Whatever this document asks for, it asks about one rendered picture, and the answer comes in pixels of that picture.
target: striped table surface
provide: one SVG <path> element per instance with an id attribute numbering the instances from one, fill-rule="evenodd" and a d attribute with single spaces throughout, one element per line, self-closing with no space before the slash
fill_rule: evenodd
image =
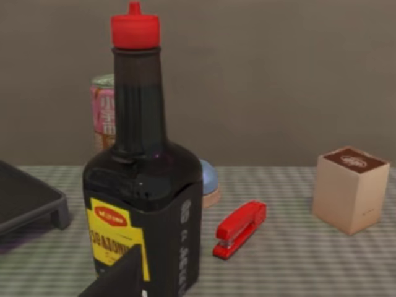
<path id="1" fill-rule="evenodd" d="M 0 238 L 0 296 L 76 297 L 95 279 L 81 167 L 23 167 L 67 194 L 71 226 L 43 218 Z M 379 224 L 352 237 L 310 213 L 314 168 L 222 167 L 222 200 L 204 210 L 199 282 L 187 297 L 396 296 L 396 171 Z M 241 204 L 268 217 L 228 261 L 212 256 L 215 229 Z"/>

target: wall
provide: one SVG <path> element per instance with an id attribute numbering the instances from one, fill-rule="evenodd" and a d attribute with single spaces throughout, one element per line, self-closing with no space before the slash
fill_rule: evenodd
<path id="1" fill-rule="evenodd" d="M 89 84 L 127 0 L 0 1 L 0 158 L 84 164 Z M 163 26 L 171 138 L 215 165 L 396 160 L 396 1 L 144 0 Z"/>

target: small cardboard box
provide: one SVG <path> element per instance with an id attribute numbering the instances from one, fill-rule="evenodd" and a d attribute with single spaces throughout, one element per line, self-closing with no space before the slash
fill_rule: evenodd
<path id="1" fill-rule="evenodd" d="M 312 212 L 353 235 L 381 217 L 390 164 L 353 147 L 343 147 L 317 162 Z"/>

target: seasoning sauce bottle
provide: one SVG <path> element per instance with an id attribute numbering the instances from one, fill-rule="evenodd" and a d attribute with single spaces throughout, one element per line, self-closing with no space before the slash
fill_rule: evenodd
<path id="1" fill-rule="evenodd" d="M 182 296 L 199 275 L 202 167 L 166 134 L 158 17 L 133 2 L 111 26 L 116 140 L 83 173 L 95 268 L 139 244 L 144 296 Z"/>

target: can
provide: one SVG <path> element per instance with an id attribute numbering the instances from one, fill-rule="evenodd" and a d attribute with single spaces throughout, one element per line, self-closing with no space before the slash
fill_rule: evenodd
<path id="1" fill-rule="evenodd" d="M 95 150 L 101 152 L 114 144 L 116 135 L 114 75 L 107 74 L 93 78 L 90 91 Z"/>

